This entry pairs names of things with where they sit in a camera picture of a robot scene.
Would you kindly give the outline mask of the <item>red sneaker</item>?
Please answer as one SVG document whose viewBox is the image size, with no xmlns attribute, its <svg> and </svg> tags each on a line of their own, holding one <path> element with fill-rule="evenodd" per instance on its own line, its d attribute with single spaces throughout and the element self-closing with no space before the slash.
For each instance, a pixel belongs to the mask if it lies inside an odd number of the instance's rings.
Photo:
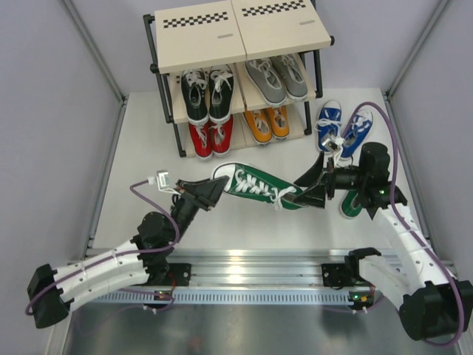
<svg viewBox="0 0 473 355">
<path fill-rule="evenodd" d="M 209 159 L 213 155 L 210 122 L 198 125 L 189 123 L 188 128 L 196 156 L 203 160 Z"/>
<path fill-rule="evenodd" d="M 231 115 L 225 123 L 212 123 L 212 148 L 214 154 L 222 157 L 229 153 L 234 127 L 234 117 Z"/>
</svg>

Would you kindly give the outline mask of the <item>orange sneaker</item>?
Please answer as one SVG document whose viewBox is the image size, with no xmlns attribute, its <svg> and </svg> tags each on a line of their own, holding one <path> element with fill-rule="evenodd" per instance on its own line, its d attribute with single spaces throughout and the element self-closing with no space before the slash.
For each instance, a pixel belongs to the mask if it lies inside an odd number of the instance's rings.
<svg viewBox="0 0 473 355">
<path fill-rule="evenodd" d="M 265 111 L 270 121 L 273 136 L 278 140 L 286 139 L 290 134 L 286 106 L 268 107 Z"/>
<path fill-rule="evenodd" d="M 269 144 L 273 136 L 266 114 L 262 110 L 245 110 L 243 115 L 255 142 L 262 146 Z"/>
</svg>

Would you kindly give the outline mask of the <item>black sneaker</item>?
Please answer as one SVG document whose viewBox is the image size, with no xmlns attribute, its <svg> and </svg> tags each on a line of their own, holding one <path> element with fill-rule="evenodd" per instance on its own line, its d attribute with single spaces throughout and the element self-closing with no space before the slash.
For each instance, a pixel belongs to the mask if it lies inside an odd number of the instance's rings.
<svg viewBox="0 0 473 355">
<path fill-rule="evenodd" d="M 228 64 L 210 69 L 209 91 L 209 118 L 214 124 L 224 124 L 231 116 L 234 94 L 234 73 Z"/>
<path fill-rule="evenodd" d="M 202 68 L 185 70 L 180 76 L 180 87 L 183 95 L 186 114 L 190 124 L 200 126 L 208 121 L 208 108 L 205 92 L 208 79 Z"/>
</svg>

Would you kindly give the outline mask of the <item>grey sneaker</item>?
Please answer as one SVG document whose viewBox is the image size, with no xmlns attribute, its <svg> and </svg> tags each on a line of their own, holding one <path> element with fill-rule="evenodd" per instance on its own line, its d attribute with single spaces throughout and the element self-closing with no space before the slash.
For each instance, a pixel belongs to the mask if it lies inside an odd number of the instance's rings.
<svg viewBox="0 0 473 355">
<path fill-rule="evenodd" d="M 274 56 L 270 61 L 286 87 L 287 96 L 295 101 L 306 99 L 307 84 L 293 54 Z"/>
<path fill-rule="evenodd" d="M 270 107 L 283 105 L 286 100 L 286 89 L 269 58 L 246 61 L 245 70 Z"/>
</svg>

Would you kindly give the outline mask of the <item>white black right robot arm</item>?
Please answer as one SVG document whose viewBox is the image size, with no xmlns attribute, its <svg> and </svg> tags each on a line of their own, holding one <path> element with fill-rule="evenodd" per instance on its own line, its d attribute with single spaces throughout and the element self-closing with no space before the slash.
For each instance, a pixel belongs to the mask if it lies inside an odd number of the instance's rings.
<svg viewBox="0 0 473 355">
<path fill-rule="evenodd" d="M 374 285 L 395 306 L 411 339 L 452 335 L 458 341 L 472 315 L 472 284 L 459 281 L 421 236 L 405 196 L 389 179 L 389 163 L 388 148 L 376 142 L 362 146 L 357 166 L 337 167 L 320 154 L 296 180 L 304 188 L 296 201 L 323 208 L 337 189 L 357 192 L 404 270 L 396 271 L 376 248 L 360 248 L 344 258 L 347 280 Z"/>
</svg>

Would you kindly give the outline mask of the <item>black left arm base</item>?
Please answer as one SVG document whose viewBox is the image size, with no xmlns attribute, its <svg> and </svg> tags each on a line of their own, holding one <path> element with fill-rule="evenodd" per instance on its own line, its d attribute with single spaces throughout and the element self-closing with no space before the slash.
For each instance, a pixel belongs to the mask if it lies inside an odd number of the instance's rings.
<svg viewBox="0 0 473 355">
<path fill-rule="evenodd" d="M 148 270 L 149 278 L 145 285 L 150 286 L 188 286 L 191 279 L 190 263 L 161 263 Z"/>
</svg>

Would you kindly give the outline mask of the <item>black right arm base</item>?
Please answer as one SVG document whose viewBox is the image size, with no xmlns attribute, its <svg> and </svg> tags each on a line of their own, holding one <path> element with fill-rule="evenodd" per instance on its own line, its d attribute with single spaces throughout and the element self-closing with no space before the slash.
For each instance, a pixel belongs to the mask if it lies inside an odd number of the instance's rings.
<svg viewBox="0 0 473 355">
<path fill-rule="evenodd" d="M 348 252 L 342 263 L 322 263 L 321 274 L 324 287 L 340 290 L 344 287 L 369 286 L 359 274 L 359 262 L 369 256 L 381 256 L 373 247 L 358 248 Z"/>
</svg>

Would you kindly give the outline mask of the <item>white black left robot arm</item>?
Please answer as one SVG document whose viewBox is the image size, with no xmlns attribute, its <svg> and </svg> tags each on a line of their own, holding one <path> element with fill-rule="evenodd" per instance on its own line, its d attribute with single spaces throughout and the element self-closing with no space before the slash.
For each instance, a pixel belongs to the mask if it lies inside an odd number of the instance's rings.
<svg viewBox="0 0 473 355">
<path fill-rule="evenodd" d="M 27 287 L 29 302 L 24 313 L 38 329 L 48 328 L 82 305 L 105 294 L 133 285 L 163 284 L 169 275 L 167 256 L 181 241 L 198 211 L 209 211 L 219 201 L 228 177 L 177 181 L 175 188 L 163 186 L 158 176 L 130 186 L 130 191 L 154 207 L 138 227 L 138 233 L 121 245 L 83 262 L 53 268 L 38 267 Z M 173 196 L 167 212 L 139 193 L 143 185 L 158 186 Z"/>
</svg>

